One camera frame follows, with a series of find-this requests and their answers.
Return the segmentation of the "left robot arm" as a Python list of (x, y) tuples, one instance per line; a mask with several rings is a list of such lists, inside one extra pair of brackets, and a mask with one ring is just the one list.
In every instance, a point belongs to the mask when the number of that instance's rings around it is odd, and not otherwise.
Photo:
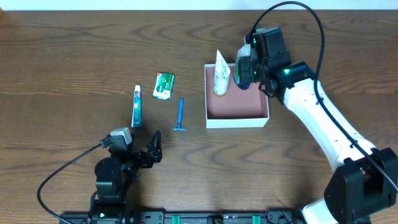
[(150, 169), (162, 160), (161, 132), (144, 144), (146, 151), (133, 151), (134, 135), (128, 128), (118, 128), (100, 141), (110, 156), (95, 166), (96, 196), (91, 199), (84, 223), (138, 223), (139, 215), (131, 209), (126, 195), (137, 180), (139, 169)]

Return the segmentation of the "clear pump sanitizer bottle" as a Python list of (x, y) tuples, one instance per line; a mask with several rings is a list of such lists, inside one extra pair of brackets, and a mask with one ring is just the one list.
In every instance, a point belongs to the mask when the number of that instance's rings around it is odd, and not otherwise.
[(234, 82), (242, 90), (247, 90), (252, 82), (251, 76), (251, 45), (244, 44), (237, 52)]

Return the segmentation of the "white Pantene tube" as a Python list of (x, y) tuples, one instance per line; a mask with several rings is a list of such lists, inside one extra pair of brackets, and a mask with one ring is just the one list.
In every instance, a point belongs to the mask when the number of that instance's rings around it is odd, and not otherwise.
[(221, 52), (216, 52), (213, 93), (216, 96), (222, 97), (226, 94), (229, 85), (231, 70), (228, 63), (223, 58)]

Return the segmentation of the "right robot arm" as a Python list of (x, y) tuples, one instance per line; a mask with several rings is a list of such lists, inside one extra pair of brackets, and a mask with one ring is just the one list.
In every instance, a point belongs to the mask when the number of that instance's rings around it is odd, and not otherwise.
[(396, 204), (397, 155), (360, 135), (326, 96), (305, 62), (293, 63), (282, 31), (256, 29), (238, 50), (234, 80), (276, 98), (310, 131), (333, 171), (323, 197), (302, 209), (304, 223), (356, 223)]

